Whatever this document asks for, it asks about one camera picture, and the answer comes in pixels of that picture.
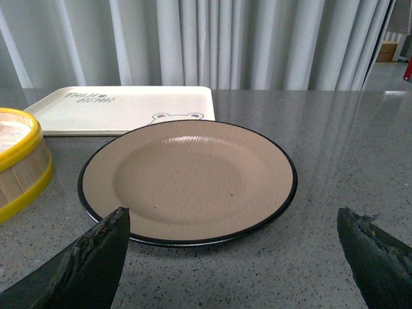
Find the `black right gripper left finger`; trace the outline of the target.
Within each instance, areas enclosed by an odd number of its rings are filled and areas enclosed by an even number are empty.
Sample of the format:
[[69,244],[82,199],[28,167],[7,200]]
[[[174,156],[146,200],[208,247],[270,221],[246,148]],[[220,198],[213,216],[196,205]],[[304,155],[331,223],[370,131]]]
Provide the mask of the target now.
[[129,241],[119,207],[37,270],[1,292],[1,308],[111,308]]

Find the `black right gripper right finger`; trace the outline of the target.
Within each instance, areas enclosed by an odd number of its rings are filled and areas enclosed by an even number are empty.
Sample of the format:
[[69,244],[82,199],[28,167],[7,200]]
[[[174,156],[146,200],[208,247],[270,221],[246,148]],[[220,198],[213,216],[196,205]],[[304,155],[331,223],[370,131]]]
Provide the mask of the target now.
[[345,258],[368,308],[411,308],[411,247],[359,216],[339,209]]

